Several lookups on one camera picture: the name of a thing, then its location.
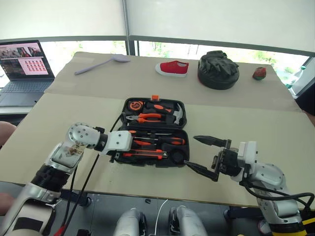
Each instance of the black wire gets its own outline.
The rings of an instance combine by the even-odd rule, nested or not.
[[[70,186],[70,193],[69,193],[68,202],[67,202],[67,207],[65,209],[65,214],[64,214],[64,218],[63,218],[63,222],[61,224],[61,227],[64,226],[64,224],[65,224],[65,222],[67,221],[67,218],[68,218],[69,209],[70,209],[70,202],[71,202],[71,196],[72,196],[72,190],[73,190],[73,185],[74,185],[74,178],[75,178],[75,174],[77,173],[77,169],[78,169],[78,167],[76,167],[74,169],[74,172],[73,172],[71,186]]]
[[[126,114],[125,114],[125,113],[121,113],[121,114],[119,115],[119,117],[116,119],[115,123],[113,124],[112,128],[110,129],[110,132],[113,131],[113,129],[115,128],[117,122],[119,121],[119,119],[120,119],[122,116],[125,117]],[[70,213],[70,216],[69,216],[68,220],[66,221],[66,224],[64,225],[64,230],[63,230],[61,236],[64,236],[64,234],[65,234],[65,232],[66,232],[66,230],[67,230],[67,228],[68,228],[68,226],[69,226],[69,224],[70,224],[70,222],[71,222],[71,219],[72,219],[72,217],[73,217],[73,214],[74,214],[74,212],[75,212],[75,210],[76,210],[76,208],[77,208],[77,206],[78,206],[79,200],[80,200],[80,198],[81,198],[81,196],[82,196],[82,194],[83,194],[83,192],[84,192],[84,189],[85,189],[85,187],[86,187],[86,185],[87,185],[87,183],[88,183],[88,181],[89,181],[89,179],[90,179],[90,176],[91,176],[91,174],[92,174],[92,171],[94,170],[94,167],[95,167],[95,165],[96,165],[96,163],[97,163],[97,161],[98,161],[98,158],[99,158],[99,154],[97,154],[96,159],[95,159],[95,161],[94,161],[94,163],[93,163],[93,165],[92,165],[92,167],[91,167],[91,169],[90,169],[90,172],[89,172],[89,174],[88,174],[88,176],[87,176],[87,178],[86,178],[86,180],[85,180],[85,182],[84,182],[84,184],[83,184],[83,187],[82,187],[82,189],[81,189],[81,191],[80,191],[80,193],[79,193],[78,199],[77,199],[77,201],[75,202],[75,204],[74,204],[74,206],[73,206],[73,209],[72,209],[72,211],[71,211],[71,213]]]
[[[276,194],[279,194],[279,195],[284,195],[283,197],[266,197],[266,196],[263,196],[263,195],[256,194],[254,191],[252,191],[250,189],[247,181],[244,182],[243,185],[244,185],[244,187],[246,188],[246,190],[250,194],[252,194],[253,196],[255,196],[257,198],[264,199],[264,200],[269,200],[269,201],[284,201],[284,200],[294,199],[294,200],[302,203],[305,206],[304,209],[310,209],[310,206],[311,206],[311,204],[312,204],[312,202],[313,202],[313,200],[315,198],[313,193],[299,193],[299,194],[288,195],[288,194],[284,194],[284,193],[281,193],[281,192],[278,192],[278,191],[275,191],[275,190],[272,190],[272,189],[259,187],[259,186],[256,186],[256,185],[251,185],[250,186],[252,188],[257,188],[257,189],[260,189],[260,190],[263,190],[263,191],[272,192],[272,193],[276,193]],[[310,199],[308,200],[307,203],[305,203],[304,201],[299,199],[299,198],[302,198],[302,197],[310,197]]]
[[[75,210],[76,210],[76,208],[77,208],[77,206],[78,206],[79,200],[80,200],[80,198],[82,197],[82,194],[83,194],[83,192],[84,192],[84,189],[85,189],[85,187],[87,186],[87,183],[88,183],[88,181],[89,181],[89,179],[90,179],[90,176],[91,176],[92,171],[93,171],[93,169],[94,169],[94,167],[95,167],[95,165],[96,165],[96,163],[97,163],[98,158],[99,158],[99,154],[97,154],[96,159],[95,159],[95,161],[94,161],[94,163],[93,163],[93,165],[92,165],[92,167],[91,167],[91,169],[90,169],[90,172],[89,172],[89,174],[88,174],[88,176],[87,176],[87,178],[86,178],[86,180],[85,180],[85,182],[84,182],[84,184],[83,184],[83,187],[82,187],[82,189],[81,189],[81,191],[80,191],[80,194],[79,194],[79,196],[78,196],[78,199],[77,199],[77,201],[75,202],[75,204],[74,204],[74,206],[73,206],[73,209],[72,209],[72,211],[71,211],[71,213],[70,213],[70,216],[69,216],[69,218],[68,218],[68,220],[67,220],[67,222],[66,222],[66,224],[65,224],[65,226],[64,226],[64,230],[63,230],[61,236],[63,236],[63,235],[65,234],[65,232],[66,232],[66,230],[67,230],[67,228],[68,228],[68,226],[69,226],[69,224],[70,224],[70,221],[71,221],[71,219],[72,219],[72,217],[73,217],[73,214],[74,214],[74,212],[75,212]]]

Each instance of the white cable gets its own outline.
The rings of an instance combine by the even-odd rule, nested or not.
[[[154,231],[154,235],[157,235],[157,226],[158,226],[158,216],[159,216],[159,212],[161,211],[163,205],[164,205],[167,201],[168,201],[168,199],[166,199],[166,200],[164,201],[164,203],[161,205],[161,207],[160,207],[159,210],[158,210],[158,213],[157,213],[157,221],[156,221],[156,230]]]

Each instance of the red canvas sneaker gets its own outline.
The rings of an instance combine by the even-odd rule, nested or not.
[[[184,63],[177,60],[158,63],[156,65],[156,71],[161,75],[185,77],[187,75],[188,65],[189,63]]]

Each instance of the window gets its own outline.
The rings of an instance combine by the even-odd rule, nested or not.
[[[146,57],[200,59],[207,52],[215,50],[222,50],[234,62],[270,64],[284,84],[293,84],[298,79],[294,74],[309,58],[301,55],[251,49],[139,41],[140,56]]]
[[[55,76],[72,59],[76,52],[126,55],[125,41],[61,41],[41,42],[40,44]],[[0,67],[0,88],[4,87],[8,82],[8,77],[2,67]]]

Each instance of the black toolbox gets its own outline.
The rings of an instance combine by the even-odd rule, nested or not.
[[[111,162],[137,166],[181,167],[189,161],[187,123],[181,101],[133,97],[126,100],[122,110],[123,125],[133,136],[130,151],[112,152]]]

